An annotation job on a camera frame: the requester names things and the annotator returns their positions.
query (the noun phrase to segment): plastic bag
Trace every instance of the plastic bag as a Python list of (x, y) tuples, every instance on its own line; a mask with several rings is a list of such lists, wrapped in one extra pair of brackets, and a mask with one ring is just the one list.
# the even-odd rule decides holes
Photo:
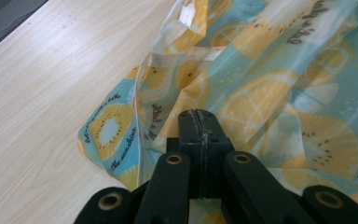
[[(358, 202), (358, 1), (178, 0), (78, 147), (135, 189), (191, 108), (292, 192), (322, 184)], [(219, 222), (215, 202), (196, 204), (192, 221)]]

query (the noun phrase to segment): kiwi slice illustration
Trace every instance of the kiwi slice illustration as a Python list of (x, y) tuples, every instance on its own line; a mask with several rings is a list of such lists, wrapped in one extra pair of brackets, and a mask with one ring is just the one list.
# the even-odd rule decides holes
[(334, 175), (358, 175), (358, 137), (342, 120), (298, 113), (308, 167)]
[(117, 147), (131, 124), (132, 115), (130, 105), (109, 105), (92, 123), (90, 130), (102, 161), (116, 154)]
[(311, 12), (312, 7), (312, 1), (301, 5), (293, 0), (272, 1), (236, 35), (233, 47), (243, 56), (255, 58), (286, 30), (304, 22), (302, 18)]

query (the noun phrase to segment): wooden table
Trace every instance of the wooden table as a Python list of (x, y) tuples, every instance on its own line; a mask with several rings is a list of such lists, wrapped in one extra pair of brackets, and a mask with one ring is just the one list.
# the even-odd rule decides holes
[(0, 43), (0, 223), (72, 223), (121, 186), (77, 131), (150, 51), (173, 0), (50, 0)]

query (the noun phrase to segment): yellow kiwi slice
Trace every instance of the yellow kiwi slice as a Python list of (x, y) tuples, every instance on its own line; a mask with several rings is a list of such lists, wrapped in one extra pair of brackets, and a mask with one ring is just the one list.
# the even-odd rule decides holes
[(118, 180), (127, 187), (129, 191), (133, 191), (138, 187), (138, 165), (133, 165), (128, 170), (124, 171)]
[(234, 48), (247, 58), (255, 58), (287, 29), (301, 23), (301, 16), (311, 11), (312, 2), (272, 1), (233, 40)]
[(308, 167), (354, 178), (358, 175), (358, 137), (342, 120), (298, 113)]
[(118, 144), (131, 124), (132, 115), (130, 105), (109, 105), (92, 123), (90, 130), (102, 161), (116, 154)]
[(280, 168), (282, 169), (305, 169), (307, 168), (307, 158), (305, 154), (298, 154), (285, 161)]

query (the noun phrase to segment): screw hole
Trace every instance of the screw hole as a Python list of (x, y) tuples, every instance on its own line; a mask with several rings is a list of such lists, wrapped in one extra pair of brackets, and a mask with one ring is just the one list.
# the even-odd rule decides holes
[(251, 158), (246, 155), (235, 155), (234, 161), (245, 164), (251, 162)]
[(105, 194), (100, 201), (98, 201), (98, 206), (104, 211), (109, 211), (117, 208), (122, 201), (123, 198), (120, 194), (111, 192)]
[(344, 205), (344, 202), (337, 195), (330, 193), (328, 191), (318, 191), (315, 193), (315, 197), (319, 203), (330, 207), (330, 208), (341, 208)]
[(167, 157), (165, 161), (169, 164), (176, 165), (182, 162), (182, 157), (180, 157), (179, 155), (171, 155)]

